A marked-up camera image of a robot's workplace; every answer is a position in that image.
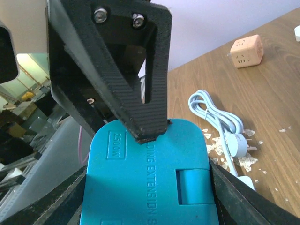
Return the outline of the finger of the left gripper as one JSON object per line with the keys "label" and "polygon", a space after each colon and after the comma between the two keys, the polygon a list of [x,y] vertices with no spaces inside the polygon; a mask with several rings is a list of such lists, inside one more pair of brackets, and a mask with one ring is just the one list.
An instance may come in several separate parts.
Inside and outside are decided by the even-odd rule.
{"label": "finger of the left gripper", "polygon": [[120,120],[138,143],[167,131],[168,7],[149,0],[48,1],[51,93],[91,135]]}

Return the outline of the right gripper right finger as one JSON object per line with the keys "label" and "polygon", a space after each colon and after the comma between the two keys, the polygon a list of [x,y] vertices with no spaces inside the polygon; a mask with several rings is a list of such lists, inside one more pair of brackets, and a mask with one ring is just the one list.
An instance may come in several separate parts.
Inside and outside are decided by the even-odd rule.
{"label": "right gripper right finger", "polygon": [[210,175],[221,225],[298,225],[300,219],[270,202],[219,165]]}

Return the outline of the small white charger plug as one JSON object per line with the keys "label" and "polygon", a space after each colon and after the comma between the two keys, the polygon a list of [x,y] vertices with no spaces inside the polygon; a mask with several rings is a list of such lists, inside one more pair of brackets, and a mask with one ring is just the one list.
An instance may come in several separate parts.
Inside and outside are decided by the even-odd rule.
{"label": "small white charger plug", "polygon": [[300,42],[300,25],[294,28],[295,39]]}

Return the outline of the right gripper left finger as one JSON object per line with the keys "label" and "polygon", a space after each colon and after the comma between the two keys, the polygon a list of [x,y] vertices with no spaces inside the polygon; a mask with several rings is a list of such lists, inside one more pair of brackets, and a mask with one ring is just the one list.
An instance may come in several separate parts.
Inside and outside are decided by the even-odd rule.
{"label": "right gripper left finger", "polygon": [[50,193],[6,218],[2,225],[66,225],[83,203],[87,166]]}

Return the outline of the blue cube adapter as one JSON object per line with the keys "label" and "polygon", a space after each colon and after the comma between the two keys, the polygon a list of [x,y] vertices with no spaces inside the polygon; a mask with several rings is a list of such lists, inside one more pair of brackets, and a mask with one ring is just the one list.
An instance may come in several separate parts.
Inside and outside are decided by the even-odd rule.
{"label": "blue cube adapter", "polygon": [[120,121],[90,146],[82,225],[217,225],[210,164],[200,128],[173,119],[157,140],[138,144]]}

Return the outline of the light blue power strip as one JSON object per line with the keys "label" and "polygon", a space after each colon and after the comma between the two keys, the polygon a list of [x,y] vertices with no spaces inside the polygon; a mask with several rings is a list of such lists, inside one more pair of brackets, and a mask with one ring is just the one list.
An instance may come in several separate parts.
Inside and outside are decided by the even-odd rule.
{"label": "light blue power strip", "polygon": [[256,191],[253,181],[249,176],[238,176],[237,177],[240,181],[242,181],[244,184],[246,184],[248,187]]}

